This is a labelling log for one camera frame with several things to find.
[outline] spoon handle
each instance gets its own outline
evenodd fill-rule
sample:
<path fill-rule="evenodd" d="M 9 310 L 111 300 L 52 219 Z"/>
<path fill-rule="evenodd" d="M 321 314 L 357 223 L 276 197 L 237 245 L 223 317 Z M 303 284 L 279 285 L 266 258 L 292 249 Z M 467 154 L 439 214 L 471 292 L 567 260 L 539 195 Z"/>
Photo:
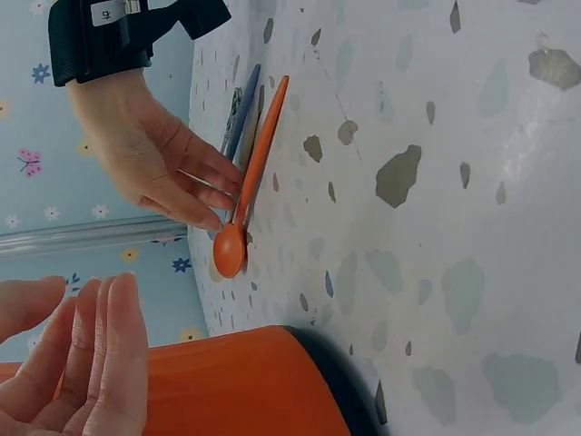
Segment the spoon handle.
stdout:
<path fill-rule="evenodd" d="M 256 192 L 257 184 L 262 176 L 266 159 L 271 149 L 272 137 L 276 130 L 276 124 L 279 122 L 279 115 L 281 114 L 282 104 L 284 103 L 284 95 L 289 86 L 289 77 L 287 75 L 282 77 L 279 89 L 272 98 L 271 107 L 266 114 L 266 119 L 262 125 L 261 133 L 254 145 L 252 151 L 251 161 L 248 164 L 248 170 L 244 182 L 242 182 L 242 189 L 240 194 L 240 202 L 236 210 L 236 225 L 242 226 L 246 211 L 250 205 L 251 199 Z"/>

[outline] butterfly print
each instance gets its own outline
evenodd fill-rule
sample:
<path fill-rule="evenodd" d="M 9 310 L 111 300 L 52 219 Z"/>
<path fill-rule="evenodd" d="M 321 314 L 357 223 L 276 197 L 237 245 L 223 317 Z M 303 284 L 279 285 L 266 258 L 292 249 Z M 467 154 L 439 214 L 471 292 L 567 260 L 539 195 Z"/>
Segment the butterfly print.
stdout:
<path fill-rule="evenodd" d="M 18 150 L 18 160 L 25 166 L 20 172 L 24 172 L 29 179 L 35 177 L 43 171 L 43 166 L 40 164 L 40 152 L 31 152 L 25 148 Z"/>

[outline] label on strap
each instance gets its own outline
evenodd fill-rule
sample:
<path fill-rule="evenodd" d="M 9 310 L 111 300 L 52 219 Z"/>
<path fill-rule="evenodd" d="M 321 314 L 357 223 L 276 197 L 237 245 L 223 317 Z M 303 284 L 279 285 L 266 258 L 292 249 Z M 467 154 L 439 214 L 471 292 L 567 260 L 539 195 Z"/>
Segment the label on strap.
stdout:
<path fill-rule="evenodd" d="M 93 26 L 109 25 L 126 15 L 141 12 L 139 0 L 106 0 L 91 5 Z"/>

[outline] black rim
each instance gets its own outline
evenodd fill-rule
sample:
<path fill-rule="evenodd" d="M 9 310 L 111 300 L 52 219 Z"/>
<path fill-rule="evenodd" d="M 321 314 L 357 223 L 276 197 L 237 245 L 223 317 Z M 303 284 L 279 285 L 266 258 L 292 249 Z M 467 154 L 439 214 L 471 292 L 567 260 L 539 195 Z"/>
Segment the black rim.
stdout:
<path fill-rule="evenodd" d="M 285 326 L 284 329 L 300 343 L 317 366 L 320 375 L 329 386 L 350 433 L 353 436 L 379 436 L 369 416 L 369 409 L 361 398 L 361 392 L 354 386 L 354 377 L 339 354 L 314 332 L 289 326 Z"/>

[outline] spoon bowl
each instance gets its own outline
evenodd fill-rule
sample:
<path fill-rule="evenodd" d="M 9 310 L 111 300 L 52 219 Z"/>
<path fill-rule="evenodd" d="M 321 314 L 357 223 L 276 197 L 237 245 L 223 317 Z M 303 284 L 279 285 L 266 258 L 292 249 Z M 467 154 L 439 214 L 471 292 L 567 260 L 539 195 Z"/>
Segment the spoon bowl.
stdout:
<path fill-rule="evenodd" d="M 235 277 L 246 262 L 242 231 L 237 224 L 227 223 L 214 239 L 213 256 L 216 269 L 226 279 Z"/>

